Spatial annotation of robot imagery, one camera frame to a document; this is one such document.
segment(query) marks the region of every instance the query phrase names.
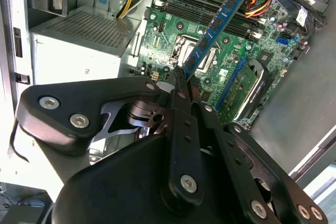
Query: silver bolt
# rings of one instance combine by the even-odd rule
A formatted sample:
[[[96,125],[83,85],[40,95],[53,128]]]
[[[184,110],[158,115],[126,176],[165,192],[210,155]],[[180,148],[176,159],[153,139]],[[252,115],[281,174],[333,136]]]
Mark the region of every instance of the silver bolt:
[[[146,86],[147,86],[147,88],[149,88],[151,90],[155,89],[155,87],[153,85],[151,85],[150,83],[147,83]]]
[[[266,219],[267,213],[263,205],[257,200],[252,200],[251,202],[252,210],[259,216],[261,219]]]
[[[306,218],[307,220],[310,219],[310,215],[309,215],[308,211],[306,210],[306,208],[304,208],[301,205],[298,205],[298,210],[304,218]]]
[[[241,128],[239,128],[237,125],[233,126],[233,128],[234,128],[235,131],[238,132],[238,133],[241,133],[241,132],[242,132]]]
[[[319,220],[323,220],[322,214],[315,207],[311,207],[310,209],[316,218],[318,218]]]
[[[39,104],[47,110],[54,110],[59,107],[59,102],[53,97],[42,97]]]
[[[178,92],[178,95],[179,95],[180,97],[182,97],[183,99],[185,99],[185,94],[184,94],[184,93],[182,93],[182,92]]]
[[[208,111],[208,112],[212,112],[212,108],[209,105],[205,105],[204,108]]]
[[[181,177],[181,185],[188,192],[193,194],[197,190],[197,184],[193,177],[184,174]]]
[[[90,124],[90,120],[82,114],[74,114],[70,117],[70,123],[76,128],[86,128]]]

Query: connector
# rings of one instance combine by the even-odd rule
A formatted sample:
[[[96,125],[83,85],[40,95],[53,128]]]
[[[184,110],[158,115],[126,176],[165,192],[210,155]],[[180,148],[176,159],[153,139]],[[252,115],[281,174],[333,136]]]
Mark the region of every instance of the connector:
[[[277,43],[283,44],[284,46],[288,46],[289,45],[289,40],[282,38],[282,37],[278,37],[277,38]]]

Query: motherboard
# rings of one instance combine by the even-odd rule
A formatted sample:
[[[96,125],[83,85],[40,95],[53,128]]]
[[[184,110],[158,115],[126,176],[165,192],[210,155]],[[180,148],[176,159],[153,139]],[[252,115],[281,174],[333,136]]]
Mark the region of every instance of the motherboard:
[[[135,74],[166,80],[186,63],[224,1],[153,0]],[[277,2],[259,17],[239,10],[198,65],[202,100],[223,124],[250,129],[288,66],[308,52],[308,37],[291,20]]]

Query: expansion slot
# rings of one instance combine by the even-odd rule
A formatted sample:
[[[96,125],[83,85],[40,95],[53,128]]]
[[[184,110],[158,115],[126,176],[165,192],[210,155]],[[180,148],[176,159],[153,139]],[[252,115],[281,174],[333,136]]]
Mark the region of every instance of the expansion slot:
[[[229,93],[229,90],[230,90],[230,88],[232,86],[232,83],[235,81],[235,79],[236,79],[239,71],[242,69],[244,63],[245,63],[245,57],[242,57],[241,61],[238,63],[238,65],[236,66],[235,70],[231,74],[230,79],[227,81],[227,83],[225,85],[225,88],[224,88],[224,90],[222,91],[222,94],[219,97],[219,100],[218,100],[218,102],[216,104],[216,107],[215,107],[215,109],[217,111],[221,108],[221,106],[222,106],[222,104],[223,104],[223,102],[224,102],[227,94]]]
[[[224,30],[232,17],[238,11],[244,0],[225,0],[216,16],[206,28],[203,36],[190,53],[184,66],[187,80],[191,78],[198,65],[202,62],[219,34]]]

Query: power supply unit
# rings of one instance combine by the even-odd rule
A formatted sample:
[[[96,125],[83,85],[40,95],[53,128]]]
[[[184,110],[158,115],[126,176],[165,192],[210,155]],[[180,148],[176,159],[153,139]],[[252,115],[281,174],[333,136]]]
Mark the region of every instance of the power supply unit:
[[[34,84],[118,77],[121,57],[139,24],[83,6],[32,28]]]

